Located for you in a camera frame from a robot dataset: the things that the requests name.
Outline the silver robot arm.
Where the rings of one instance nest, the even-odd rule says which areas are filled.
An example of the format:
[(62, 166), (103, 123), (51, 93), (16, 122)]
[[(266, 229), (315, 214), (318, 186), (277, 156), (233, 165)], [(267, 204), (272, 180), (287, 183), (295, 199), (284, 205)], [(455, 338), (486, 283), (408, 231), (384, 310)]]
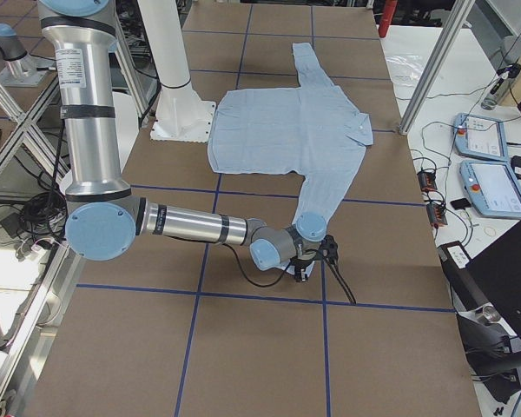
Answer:
[(42, 1), (44, 36), (54, 45), (60, 82), (60, 115), (67, 130), (72, 182), (65, 195), (65, 236), (93, 261), (122, 255), (138, 235), (246, 246), (257, 268), (282, 268), (296, 281), (324, 257), (326, 221), (302, 215), (284, 229), (258, 219), (176, 208), (133, 195), (123, 180), (116, 135), (109, 52), (115, 47), (111, 1)]

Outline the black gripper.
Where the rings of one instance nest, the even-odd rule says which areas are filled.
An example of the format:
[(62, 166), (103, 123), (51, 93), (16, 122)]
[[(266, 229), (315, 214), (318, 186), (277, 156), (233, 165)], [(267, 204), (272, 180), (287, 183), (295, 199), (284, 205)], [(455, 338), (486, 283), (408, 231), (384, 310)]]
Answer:
[(308, 251), (305, 255), (295, 256), (291, 259), (293, 278), (296, 282), (307, 282), (315, 262), (315, 252)]

